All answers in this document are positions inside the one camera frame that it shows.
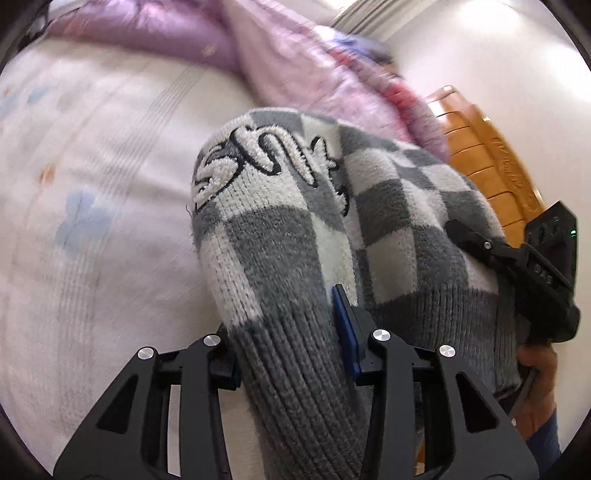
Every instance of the blue sleeve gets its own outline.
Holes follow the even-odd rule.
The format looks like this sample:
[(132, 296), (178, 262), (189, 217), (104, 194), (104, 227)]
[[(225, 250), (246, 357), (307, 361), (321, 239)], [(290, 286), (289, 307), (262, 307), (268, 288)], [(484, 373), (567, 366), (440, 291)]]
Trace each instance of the blue sleeve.
[(527, 446), (538, 463), (540, 475), (558, 460), (561, 452), (560, 445), (558, 444), (558, 417), (556, 410), (554, 410), (554, 413), (544, 423), (542, 428), (527, 440)]

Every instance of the wooden headboard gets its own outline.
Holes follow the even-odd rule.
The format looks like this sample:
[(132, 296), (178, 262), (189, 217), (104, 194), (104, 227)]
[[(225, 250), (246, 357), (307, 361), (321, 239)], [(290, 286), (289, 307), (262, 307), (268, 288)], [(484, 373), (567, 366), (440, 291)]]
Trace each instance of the wooden headboard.
[(436, 91), (427, 102), (447, 137), (450, 164), (478, 186), (501, 221), (507, 243), (519, 247), (525, 224), (545, 210), (527, 170), (491, 120), (453, 86)]

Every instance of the white fuzzy embroidery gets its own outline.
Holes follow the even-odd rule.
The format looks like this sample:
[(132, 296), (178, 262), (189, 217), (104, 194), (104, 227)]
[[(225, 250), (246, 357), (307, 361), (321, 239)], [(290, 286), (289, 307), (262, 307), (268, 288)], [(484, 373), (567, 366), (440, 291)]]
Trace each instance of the white fuzzy embroidery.
[[(250, 160), (267, 172), (272, 172), (277, 161), (289, 159), (302, 179), (311, 186), (315, 185), (314, 175), (310, 168), (309, 153), (305, 148), (298, 145), (296, 139), (285, 128), (277, 125), (260, 127), (251, 130), (247, 127), (239, 127), (234, 132), (235, 139), (246, 150)], [(261, 140), (267, 142), (272, 148), (272, 155), (269, 156), (267, 149), (261, 147)]]
[(191, 188), (195, 210), (199, 210), (216, 193), (226, 187), (237, 170), (238, 162), (231, 157), (215, 158), (209, 163), (202, 162), (193, 176), (193, 187)]
[[(328, 172), (336, 171), (339, 169), (337, 163), (329, 157), (328, 148), (326, 146), (326, 140), (324, 138), (319, 138), (317, 142), (313, 143), (314, 145), (314, 155), (316, 156), (316, 161), (320, 163), (320, 165)], [(333, 179), (330, 175), (328, 175), (330, 189), (332, 190), (333, 195), (335, 196), (336, 203), (339, 207), (339, 211), (341, 215), (346, 215), (348, 211), (348, 196), (343, 191), (341, 193), (337, 192), (335, 184), (333, 183)]]

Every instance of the purple blanket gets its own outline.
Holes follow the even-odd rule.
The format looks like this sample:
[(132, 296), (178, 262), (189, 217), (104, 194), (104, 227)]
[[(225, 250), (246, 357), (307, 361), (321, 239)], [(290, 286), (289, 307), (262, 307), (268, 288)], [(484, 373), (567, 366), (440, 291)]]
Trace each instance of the purple blanket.
[(326, 29), (272, 0), (90, 0), (49, 33), (241, 74), (263, 105), (331, 116), (446, 161), (443, 133), (424, 100), (372, 60), (326, 41)]
[(53, 22), (48, 33), (241, 72), (217, 0), (90, 0)]

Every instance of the gray and white checkered sweater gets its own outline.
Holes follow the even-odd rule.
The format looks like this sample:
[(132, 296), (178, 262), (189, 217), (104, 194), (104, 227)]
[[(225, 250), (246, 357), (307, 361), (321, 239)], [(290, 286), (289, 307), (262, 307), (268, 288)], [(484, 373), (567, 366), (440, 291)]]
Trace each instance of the gray and white checkered sweater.
[(192, 197), (267, 478), (359, 476), (369, 410), (343, 371), (337, 283), (408, 343), (453, 345), (492, 391), (517, 385), (512, 291), (443, 230), (456, 218), (498, 238), (501, 226), (469, 180), (425, 151), (260, 109), (204, 146)]

